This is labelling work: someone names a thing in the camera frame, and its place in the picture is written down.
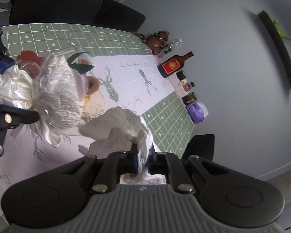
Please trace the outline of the white cloth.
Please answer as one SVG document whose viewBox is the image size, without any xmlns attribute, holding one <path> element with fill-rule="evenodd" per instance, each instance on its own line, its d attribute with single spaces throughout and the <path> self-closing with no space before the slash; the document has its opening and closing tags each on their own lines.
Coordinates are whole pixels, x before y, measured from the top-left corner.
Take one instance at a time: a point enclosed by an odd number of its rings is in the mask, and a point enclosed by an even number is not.
<svg viewBox="0 0 291 233">
<path fill-rule="evenodd" d="M 110 108 L 103 115 L 79 125 L 79 132 L 94 139 L 90 146 L 79 146 L 83 155 L 107 158 L 116 151 L 129 151 L 137 145 L 137 173 L 123 174 L 120 183 L 128 185 L 158 185 L 160 177 L 148 172 L 147 160 L 153 146 L 153 136 L 145 120 L 136 112 L 121 106 Z"/>
</svg>

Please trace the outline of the red sponge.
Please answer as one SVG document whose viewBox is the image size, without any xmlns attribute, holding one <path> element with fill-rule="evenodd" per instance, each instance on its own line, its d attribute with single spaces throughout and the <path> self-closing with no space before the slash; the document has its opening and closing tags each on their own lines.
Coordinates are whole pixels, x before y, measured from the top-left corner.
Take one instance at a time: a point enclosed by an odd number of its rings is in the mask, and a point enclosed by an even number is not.
<svg viewBox="0 0 291 233">
<path fill-rule="evenodd" d="M 35 62 L 38 66 L 42 65 L 43 60 L 44 60 L 43 57 L 39 57 L 32 50 L 23 50 L 17 59 L 17 61 Z"/>
</svg>

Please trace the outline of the clear plastic bundle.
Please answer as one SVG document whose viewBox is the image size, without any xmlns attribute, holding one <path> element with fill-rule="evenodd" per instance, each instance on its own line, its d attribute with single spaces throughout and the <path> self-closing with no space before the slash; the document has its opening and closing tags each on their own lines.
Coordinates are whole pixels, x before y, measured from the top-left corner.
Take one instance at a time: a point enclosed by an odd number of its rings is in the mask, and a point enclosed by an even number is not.
<svg viewBox="0 0 291 233">
<path fill-rule="evenodd" d="M 35 78 L 18 64 L 0 75 L 0 104 L 37 111 L 40 119 L 29 127 L 54 147 L 79 124 L 84 94 L 80 74 L 62 52 L 48 54 Z"/>
</svg>

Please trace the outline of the cream cloth oven mitt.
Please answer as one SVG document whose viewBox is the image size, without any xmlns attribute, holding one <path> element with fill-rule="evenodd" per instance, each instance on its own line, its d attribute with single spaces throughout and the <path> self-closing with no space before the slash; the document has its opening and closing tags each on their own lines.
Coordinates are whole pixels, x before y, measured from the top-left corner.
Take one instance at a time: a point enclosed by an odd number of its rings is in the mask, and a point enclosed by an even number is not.
<svg viewBox="0 0 291 233">
<path fill-rule="evenodd" d="M 81 119 L 84 122 L 104 114 L 104 97 L 101 91 L 96 91 L 91 95 L 85 95 L 80 108 L 82 110 Z"/>
</svg>

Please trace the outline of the brown plush toy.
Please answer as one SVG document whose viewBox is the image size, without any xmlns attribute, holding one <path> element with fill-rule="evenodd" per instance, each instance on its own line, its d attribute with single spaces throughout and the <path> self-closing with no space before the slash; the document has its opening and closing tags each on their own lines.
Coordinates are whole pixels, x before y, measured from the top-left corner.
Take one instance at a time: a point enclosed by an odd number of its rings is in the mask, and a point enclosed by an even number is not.
<svg viewBox="0 0 291 233">
<path fill-rule="evenodd" d="M 78 63 L 84 64 L 84 65 L 90 65 L 87 59 L 79 59 Z M 86 75 L 86 87 L 87 87 L 86 95 L 94 94 L 96 91 L 99 90 L 99 87 L 100 87 L 99 79 L 94 76 Z"/>
</svg>

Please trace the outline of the green grid tablecloth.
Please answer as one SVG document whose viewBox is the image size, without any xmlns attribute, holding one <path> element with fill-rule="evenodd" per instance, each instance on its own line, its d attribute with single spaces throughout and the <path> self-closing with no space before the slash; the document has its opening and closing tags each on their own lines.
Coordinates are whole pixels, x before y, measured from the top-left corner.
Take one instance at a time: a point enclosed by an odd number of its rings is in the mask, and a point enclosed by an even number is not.
<svg viewBox="0 0 291 233">
<path fill-rule="evenodd" d="M 2 43 L 12 58 L 23 50 L 43 57 L 75 46 L 92 61 L 89 75 L 100 81 L 104 110 L 116 106 L 141 115 L 162 151 L 181 156 L 194 125 L 169 79 L 157 67 L 159 60 L 136 36 L 77 24 L 22 24 L 3 27 Z"/>
</svg>

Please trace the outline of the black chair far left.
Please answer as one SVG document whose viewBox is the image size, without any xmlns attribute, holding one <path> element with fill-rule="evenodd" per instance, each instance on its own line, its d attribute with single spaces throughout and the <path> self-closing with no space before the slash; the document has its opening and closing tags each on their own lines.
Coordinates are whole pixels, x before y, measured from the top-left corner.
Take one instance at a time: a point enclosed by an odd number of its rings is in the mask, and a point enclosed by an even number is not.
<svg viewBox="0 0 291 233">
<path fill-rule="evenodd" d="M 14 0 L 9 24 L 70 23 L 91 25 L 102 0 Z"/>
</svg>

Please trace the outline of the purple tissue pack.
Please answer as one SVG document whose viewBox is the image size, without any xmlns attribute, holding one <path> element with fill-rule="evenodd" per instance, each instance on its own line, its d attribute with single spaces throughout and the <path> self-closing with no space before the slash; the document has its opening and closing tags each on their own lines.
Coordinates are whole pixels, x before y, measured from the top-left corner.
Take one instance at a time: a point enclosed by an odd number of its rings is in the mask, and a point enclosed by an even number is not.
<svg viewBox="0 0 291 233">
<path fill-rule="evenodd" d="M 202 102 L 194 102 L 186 106 L 186 109 L 194 124 L 203 122 L 209 115 L 206 106 Z"/>
</svg>

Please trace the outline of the dark glass jar gold label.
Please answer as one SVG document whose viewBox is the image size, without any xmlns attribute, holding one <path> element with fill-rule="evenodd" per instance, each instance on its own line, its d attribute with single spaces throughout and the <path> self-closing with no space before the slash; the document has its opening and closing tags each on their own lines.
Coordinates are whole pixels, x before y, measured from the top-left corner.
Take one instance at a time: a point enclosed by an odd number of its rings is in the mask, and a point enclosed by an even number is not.
<svg viewBox="0 0 291 233">
<path fill-rule="evenodd" d="M 185 104 L 185 106 L 193 104 L 196 100 L 197 100 L 197 95 L 194 91 L 182 97 L 182 101 Z"/>
</svg>

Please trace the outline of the small red label bottle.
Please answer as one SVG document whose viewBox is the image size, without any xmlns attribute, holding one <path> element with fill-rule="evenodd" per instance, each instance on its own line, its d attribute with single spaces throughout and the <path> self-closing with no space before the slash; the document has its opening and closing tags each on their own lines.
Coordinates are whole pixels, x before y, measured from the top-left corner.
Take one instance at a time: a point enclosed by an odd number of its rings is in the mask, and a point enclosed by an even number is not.
<svg viewBox="0 0 291 233">
<path fill-rule="evenodd" d="M 186 83 L 185 85 L 183 85 L 183 89 L 186 92 L 189 92 L 194 86 L 195 86 L 194 82 L 189 82 L 189 83 Z"/>
</svg>

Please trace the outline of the small white bottle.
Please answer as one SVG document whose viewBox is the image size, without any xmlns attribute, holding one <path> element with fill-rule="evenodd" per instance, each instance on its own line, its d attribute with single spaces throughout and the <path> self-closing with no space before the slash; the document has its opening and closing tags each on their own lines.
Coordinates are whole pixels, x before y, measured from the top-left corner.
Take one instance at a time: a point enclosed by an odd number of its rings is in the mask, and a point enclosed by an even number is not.
<svg viewBox="0 0 291 233">
<path fill-rule="evenodd" d="M 185 85 L 187 83 L 187 80 L 186 79 L 183 79 L 183 80 L 181 80 L 180 81 L 180 84 L 183 86 L 183 85 Z"/>
</svg>

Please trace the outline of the brown liquor bottle red label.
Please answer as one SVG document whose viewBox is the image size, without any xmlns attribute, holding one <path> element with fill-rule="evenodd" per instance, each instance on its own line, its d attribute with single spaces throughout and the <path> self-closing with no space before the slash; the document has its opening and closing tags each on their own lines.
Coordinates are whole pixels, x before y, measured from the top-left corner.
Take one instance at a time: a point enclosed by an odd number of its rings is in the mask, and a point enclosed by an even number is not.
<svg viewBox="0 0 291 233">
<path fill-rule="evenodd" d="M 158 71 L 162 75 L 163 78 L 167 78 L 173 73 L 183 69 L 184 63 L 186 60 L 194 56 L 192 51 L 186 53 L 183 56 L 174 55 L 170 59 L 164 61 L 162 64 L 158 66 Z"/>
</svg>

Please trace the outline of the clear plastic water bottle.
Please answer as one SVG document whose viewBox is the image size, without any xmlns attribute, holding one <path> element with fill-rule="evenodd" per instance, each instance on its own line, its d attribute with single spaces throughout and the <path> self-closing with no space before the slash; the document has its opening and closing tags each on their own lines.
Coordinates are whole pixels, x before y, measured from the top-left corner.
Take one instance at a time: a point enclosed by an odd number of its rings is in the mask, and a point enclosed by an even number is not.
<svg viewBox="0 0 291 233">
<path fill-rule="evenodd" d="M 173 49 L 182 43 L 183 40 L 181 38 L 179 39 L 173 39 L 172 41 L 169 41 L 168 43 L 165 44 L 165 46 L 161 49 L 160 53 L 157 55 L 157 57 L 162 58 L 163 56 L 169 54 L 170 52 L 173 51 Z"/>
</svg>

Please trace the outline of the black chair far right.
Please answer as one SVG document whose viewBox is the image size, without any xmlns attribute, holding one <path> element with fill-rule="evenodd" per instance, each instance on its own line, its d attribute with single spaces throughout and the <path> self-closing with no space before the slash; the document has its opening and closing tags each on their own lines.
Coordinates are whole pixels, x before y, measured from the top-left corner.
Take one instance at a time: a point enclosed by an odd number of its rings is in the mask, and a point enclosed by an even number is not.
<svg viewBox="0 0 291 233">
<path fill-rule="evenodd" d="M 146 17 L 136 10 L 114 0 L 103 0 L 93 25 L 126 32 L 137 32 Z"/>
</svg>

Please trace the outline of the black chair near wall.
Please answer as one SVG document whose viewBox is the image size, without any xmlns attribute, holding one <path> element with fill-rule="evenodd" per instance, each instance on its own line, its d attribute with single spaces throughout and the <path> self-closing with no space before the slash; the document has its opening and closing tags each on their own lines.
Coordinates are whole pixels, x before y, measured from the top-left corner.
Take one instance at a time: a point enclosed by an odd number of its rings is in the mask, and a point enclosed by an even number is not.
<svg viewBox="0 0 291 233">
<path fill-rule="evenodd" d="M 191 155 L 198 155 L 212 161 L 214 156 L 214 134 L 195 135 L 184 150 L 181 159 L 188 159 Z"/>
</svg>

